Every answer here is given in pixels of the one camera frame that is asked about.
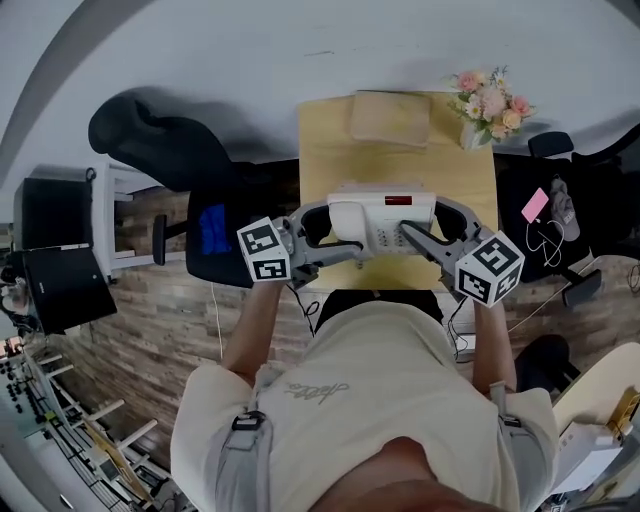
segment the man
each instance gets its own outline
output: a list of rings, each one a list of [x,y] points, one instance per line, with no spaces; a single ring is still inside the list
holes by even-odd
[[[176,483],[203,512],[216,510],[216,475],[206,469],[211,439],[250,401],[269,354],[281,290],[275,282],[254,285],[221,364],[198,368],[187,382],[171,466]],[[516,372],[502,305],[475,304],[470,384],[457,374],[433,318],[441,320],[439,309],[360,293],[371,299],[321,317],[304,359],[259,394],[259,410],[273,425],[270,510],[533,511],[552,483],[558,435],[546,391],[513,393]],[[431,292],[417,293],[435,301]],[[332,297],[323,313],[335,309]],[[487,398],[500,381],[511,392],[508,412],[535,433],[545,461],[533,472],[532,479],[542,479],[533,486],[536,495],[522,507],[498,409]]]

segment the black office chair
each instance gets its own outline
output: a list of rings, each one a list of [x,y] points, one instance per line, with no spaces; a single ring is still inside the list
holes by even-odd
[[[594,257],[611,254],[640,258],[640,125],[618,142],[593,155],[573,153],[571,160],[546,157],[573,151],[566,133],[551,132],[529,141],[531,157],[516,159],[515,166],[498,176],[498,209],[507,236],[525,255],[522,281],[533,282],[552,274],[572,284],[563,292],[566,306],[578,305],[600,288],[599,270],[580,276],[568,267],[591,251]],[[538,188],[549,195],[555,176],[562,178],[573,199],[580,236],[561,246],[562,262],[545,266],[542,251],[531,252],[525,241],[527,221],[521,211]],[[561,236],[551,219],[549,204],[536,230],[559,242]]]
[[[187,233],[190,274],[216,283],[251,287],[236,231],[258,218],[281,215],[273,204],[270,178],[251,163],[231,162],[207,127],[182,117],[155,117],[131,93],[105,102],[89,122],[94,151],[130,165],[174,192],[189,191],[187,220],[167,226],[159,215],[153,226],[153,259],[165,263],[166,240]],[[201,219],[215,209],[217,244],[205,250]]]

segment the wood plank floor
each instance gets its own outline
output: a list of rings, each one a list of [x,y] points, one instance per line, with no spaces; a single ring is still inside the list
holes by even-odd
[[[169,213],[171,220],[183,220],[187,194],[151,190],[131,203],[119,204],[118,248],[151,251],[151,226],[157,213]],[[172,241],[169,250],[180,250],[184,241]],[[574,311],[556,296],[541,311],[511,333],[515,352],[537,336],[557,333],[572,348],[574,363],[587,368],[614,346],[640,337],[638,297],[627,285],[631,260],[604,257],[595,267],[603,272],[603,288],[597,297]],[[534,312],[564,284],[550,278],[535,285],[520,285],[507,299],[508,322],[514,327]],[[111,288],[118,313],[85,325],[67,336],[53,336],[49,351],[64,355],[61,364],[72,362],[75,370],[61,381],[74,397],[94,410],[118,398],[126,406],[109,415],[113,434],[124,436],[156,418],[158,427],[140,441],[160,465],[169,467],[169,441],[178,404],[189,373],[203,362],[220,357],[215,304],[210,283],[186,272],[183,262],[165,267],[148,266],[121,271]],[[222,338],[228,339],[240,314],[245,290],[214,285],[219,308]],[[322,302],[326,295],[302,294],[303,301]],[[453,301],[439,295],[445,314],[451,314]],[[471,308],[465,307],[460,323],[471,321]],[[460,332],[470,332],[469,328]],[[287,290],[278,314],[270,357],[295,362],[310,341],[306,320],[295,297]],[[461,365],[468,375],[470,365]]]

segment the light wood desk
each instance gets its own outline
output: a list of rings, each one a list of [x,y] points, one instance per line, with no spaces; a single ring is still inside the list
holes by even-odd
[[[640,344],[616,347],[577,378],[553,405],[558,431],[574,420],[604,425],[625,390],[640,390]]]
[[[431,98],[429,145],[413,148],[359,142],[349,134],[353,96],[299,106],[300,202],[326,199],[347,182],[421,183],[425,190],[469,206],[492,230],[498,228],[491,146],[464,151],[462,122],[447,107],[450,95]],[[440,267],[422,256],[378,256],[358,270],[347,261],[320,270],[314,289],[441,288]]]

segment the blue cloth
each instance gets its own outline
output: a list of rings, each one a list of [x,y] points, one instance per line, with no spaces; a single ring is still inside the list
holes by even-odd
[[[202,254],[219,254],[230,252],[224,224],[224,205],[209,206],[200,215],[200,232],[202,233]]]

